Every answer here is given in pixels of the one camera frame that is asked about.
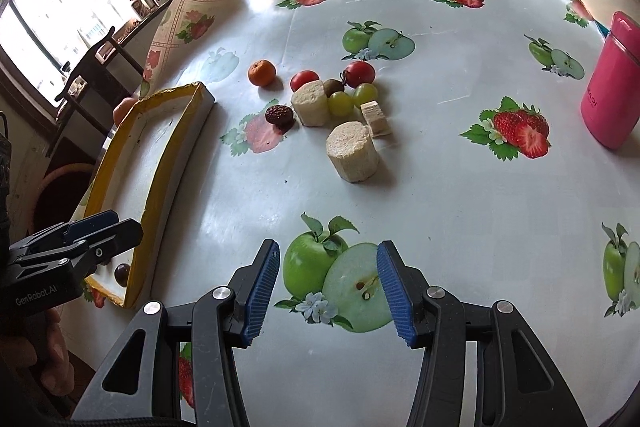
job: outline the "red tomato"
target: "red tomato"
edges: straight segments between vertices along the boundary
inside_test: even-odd
[[[349,87],[355,89],[360,84],[373,84],[376,70],[368,62],[358,60],[344,68],[342,77]]]
[[[314,80],[320,80],[320,77],[315,71],[300,71],[300,73],[294,74],[293,78],[291,79],[291,90],[293,92],[296,92],[300,89],[300,87],[308,84],[309,82],[313,82]]]

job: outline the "green grape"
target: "green grape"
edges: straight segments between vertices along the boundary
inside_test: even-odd
[[[363,103],[373,102],[378,97],[378,90],[373,84],[360,84],[353,93],[353,103],[360,107]]]
[[[334,116],[349,116],[353,111],[353,100],[344,91],[334,92],[329,97],[329,111]]]

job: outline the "silver bolt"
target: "silver bolt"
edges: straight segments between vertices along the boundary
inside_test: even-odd
[[[219,301],[223,301],[229,295],[231,295],[231,289],[226,286],[218,286],[215,290],[213,290],[213,298],[218,299]]]
[[[498,308],[500,313],[511,313],[513,311],[513,304],[509,301],[498,301],[495,307]]]
[[[432,299],[442,299],[444,297],[444,290],[440,286],[429,286],[427,288],[427,295]]]
[[[145,304],[144,311],[147,315],[154,315],[162,309],[162,304],[158,301],[151,301]]]

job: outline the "printed white flower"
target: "printed white flower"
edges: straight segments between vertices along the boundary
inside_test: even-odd
[[[378,58],[378,52],[370,50],[369,48],[364,48],[357,52],[354,58],[359,58],[360,60],[374,60]]]
[[[555,73],[558,76],[566,76],[566,73],[563,73],[556,64],[553,64],[549,71],[551,71],[551,73]]]
[[[489,140],[493,140],[496,145],[502,145],[504,143],[504,137],[495,129],[492,120],[482,120],[480,124],[482,128],[489,133]]]
[[[629,309],[631,309],[631,295],[626,290],[622,290],[618,295],[618,302],[616,302],[616,313],[622,317]]]
[[[308,319],[312,316],[316,309],[316,304],[324,298],[322,292],[306,294],[305,300],[300,302],[300,304],[296,304],[296,311],[302,312],[303,317]]]
[[[246,122],[238,126],[238,134],[236,134],[235,143],[241,144],[246,142],[246,133],[244,130],[246,129]]]
[[[331,319],[338,314],[338,308],[329,304],[329,301],[317,301],[311,313],[314,322],[322,322],[322,324],[330,324]]]

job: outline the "pink thermos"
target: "pink thermos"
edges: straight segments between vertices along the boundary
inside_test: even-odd
[[[587,129],[610,149],[620,147],[640,118],[640,26],[622,12],[613,14],[611,32],[580,112]]]

